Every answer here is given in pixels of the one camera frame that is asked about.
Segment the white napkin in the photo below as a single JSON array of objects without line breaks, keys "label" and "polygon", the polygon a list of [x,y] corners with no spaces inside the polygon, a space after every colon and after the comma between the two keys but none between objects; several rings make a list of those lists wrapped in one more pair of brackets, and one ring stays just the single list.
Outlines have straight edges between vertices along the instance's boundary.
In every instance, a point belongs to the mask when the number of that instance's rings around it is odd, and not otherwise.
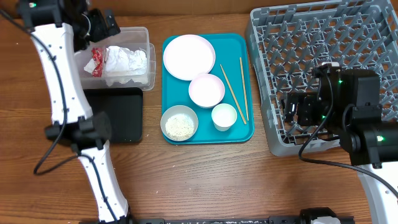
[{"label": "white napkin", "polygon": [[[105,66],[102,74],[107,86],[114,84],[125,85],[130,81],[148,84],[147,56],[143,50],[132,51],[125,47],[111,45],[106,47]],[[84,66],[84,71],[92,73],[94,70],[94,60]]]}]

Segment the red sauce packet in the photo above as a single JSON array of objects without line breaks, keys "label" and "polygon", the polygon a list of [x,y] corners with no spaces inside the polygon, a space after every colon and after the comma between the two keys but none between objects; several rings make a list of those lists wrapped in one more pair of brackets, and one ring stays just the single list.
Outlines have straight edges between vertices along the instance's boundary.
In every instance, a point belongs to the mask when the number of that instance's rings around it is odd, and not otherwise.
[{"label": "red sauce packet", "polygon": [[105,66],[105,56],[106,56],[106,49],[95,47],[91,50],[92,59],[94,60],[94,70],[92,71],[93,77],[102,77],[104,66]]}]

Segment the pile of rice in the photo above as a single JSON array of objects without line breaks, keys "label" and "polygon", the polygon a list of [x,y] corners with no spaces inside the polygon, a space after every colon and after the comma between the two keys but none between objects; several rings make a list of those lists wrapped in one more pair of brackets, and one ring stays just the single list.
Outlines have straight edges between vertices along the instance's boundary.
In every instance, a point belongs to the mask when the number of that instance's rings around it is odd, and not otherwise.
[{"label": "pile of rice", "polygon": [[175,114],[166,121],[165,130],[172,140],[184,141],[193,136],[195,125],[191,117]]}]

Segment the large pink plate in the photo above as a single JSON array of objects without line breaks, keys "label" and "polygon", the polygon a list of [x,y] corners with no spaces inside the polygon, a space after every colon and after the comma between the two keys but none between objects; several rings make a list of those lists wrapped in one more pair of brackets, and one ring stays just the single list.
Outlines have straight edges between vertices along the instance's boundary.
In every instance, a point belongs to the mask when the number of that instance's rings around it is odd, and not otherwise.
[{"label": "large pink plate", "polygon": [[204,37],[187,34],[171,40],[164,49],[162,59],[164,67],[173,77],[191,81],[212,70],[216,53]]}]

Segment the pink bowl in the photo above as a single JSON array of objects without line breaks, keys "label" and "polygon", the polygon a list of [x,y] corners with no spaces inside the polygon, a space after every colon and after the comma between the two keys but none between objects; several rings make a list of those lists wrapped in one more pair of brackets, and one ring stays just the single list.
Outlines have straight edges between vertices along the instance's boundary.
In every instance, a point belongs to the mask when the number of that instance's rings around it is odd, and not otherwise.
[{"label": "pink bowl", "polygon": [[224,83],[215,75],[204,74],[194,78],[188,87],[190,99],[201,108],[212,108],[225,95]]}]

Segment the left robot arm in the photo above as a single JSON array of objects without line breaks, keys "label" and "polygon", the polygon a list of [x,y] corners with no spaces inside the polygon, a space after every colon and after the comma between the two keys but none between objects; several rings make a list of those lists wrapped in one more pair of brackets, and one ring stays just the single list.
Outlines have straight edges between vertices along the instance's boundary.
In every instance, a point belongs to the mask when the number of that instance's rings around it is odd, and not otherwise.
[{"label": "left robot arm", "polygon": [[74,58],[77,51],[120,32],[112,11],[90,10],[88,1],[19,1],[17,11],[42,63],[49,89],[52,125],[45,129],[53,143],[34,168],[35,175],[58,143],[71,147],[90,181],[99,223],[132,223],[111,162],[110,120],[94,114],[81,85]]}]

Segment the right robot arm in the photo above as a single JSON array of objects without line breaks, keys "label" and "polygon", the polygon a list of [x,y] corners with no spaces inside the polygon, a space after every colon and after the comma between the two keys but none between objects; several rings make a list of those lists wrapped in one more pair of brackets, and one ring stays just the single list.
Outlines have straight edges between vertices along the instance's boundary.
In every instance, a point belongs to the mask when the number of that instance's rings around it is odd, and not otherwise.
[{"label": "right robot arm", "polygon": [[282,102],[284,121],[316,126],[305,141],[326,129],[349,154],[350,164],[300,156],[300,160],[355,170],[365,191],[373,223],[397,223],[397,123],[382,120],[380,81],[368,69],[343,69],[336,62],[311,71],[316,92],[288,93]]}]

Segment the wooden chopstick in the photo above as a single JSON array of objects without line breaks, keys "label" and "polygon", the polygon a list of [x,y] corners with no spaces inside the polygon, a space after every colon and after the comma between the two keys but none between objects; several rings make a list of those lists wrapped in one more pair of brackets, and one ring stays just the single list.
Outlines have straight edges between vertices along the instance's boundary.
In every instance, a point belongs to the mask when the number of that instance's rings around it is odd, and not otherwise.
[{"label": "wooden chopstick", "polygon": [[239,58],[239,64],[240,64],[240,69],[241,69],[241,79],[242,79],[242,86],[243,86],[246,119],[247,119],[247,121],[249,121],[249,111],[248,111],[248,101],[247,101],[247,94],[246,94],[246,85],[245,85],[245,79],[244,79],[243,60],[241,57]]},{"label": "wooden chopstick", "polygon": [[228,85],[228,88],[229,88],[229,90],[230,90],[230,92],[231,92],[231,95],[232,95],[232,97],[233,97],[233,100],[234,100],[234,102],[235,102],[235,104],[236,104],[236,106],[237,106],[237,109],[238,109],[238,111],[239,111],[239,114],[240,114],[240,116],[241,116],[241,118],[242,118],[242,121],[243,121],[243,123],[244,123],[245,125],[247,125],[247,121],[246,121],[246,119],[244,118],[244,115],[243,115],[243,112],[242,112],[242,110],[241,110],[241,107],[240,107],[240,105],[239,105],[239,103],[238,103],[238,101],[237,101],[236,95],[234,94],[233,88],[232,88],[232,86],[231,86],[231,84],[230,84],[230,82],[229,82],[228,76],[226,75],[226,72],[225,72],[225,70],[224,70],[222,64],[220,64],[220,68],[221,68],[221,71],[222,71],[222,73],[223,73],[224,79],[226,80],[226,83],[227,83],[227,85]]}]

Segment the white cup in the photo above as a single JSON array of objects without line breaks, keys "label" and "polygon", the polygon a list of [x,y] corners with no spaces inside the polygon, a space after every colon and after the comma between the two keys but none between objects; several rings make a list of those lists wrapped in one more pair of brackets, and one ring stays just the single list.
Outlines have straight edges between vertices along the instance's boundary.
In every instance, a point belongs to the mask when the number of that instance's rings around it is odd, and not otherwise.
[{"label": "white cup", "polygon": [[211,119],[219,131],[227,131],[237,120],[235,108],[227,103],[216,105],[211,112]]}]

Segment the grey bowl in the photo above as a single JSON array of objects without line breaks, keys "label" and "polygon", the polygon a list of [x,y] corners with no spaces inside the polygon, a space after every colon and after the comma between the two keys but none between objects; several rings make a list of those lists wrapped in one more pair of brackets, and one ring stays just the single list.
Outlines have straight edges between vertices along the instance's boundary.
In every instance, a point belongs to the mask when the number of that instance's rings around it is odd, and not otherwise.
[{"label": "grey bowl", "polygon": [[196,133],[198,117],[191,108],[175,105],[163,113],[160,127],[167,139],[177,142],[186,141]]}]

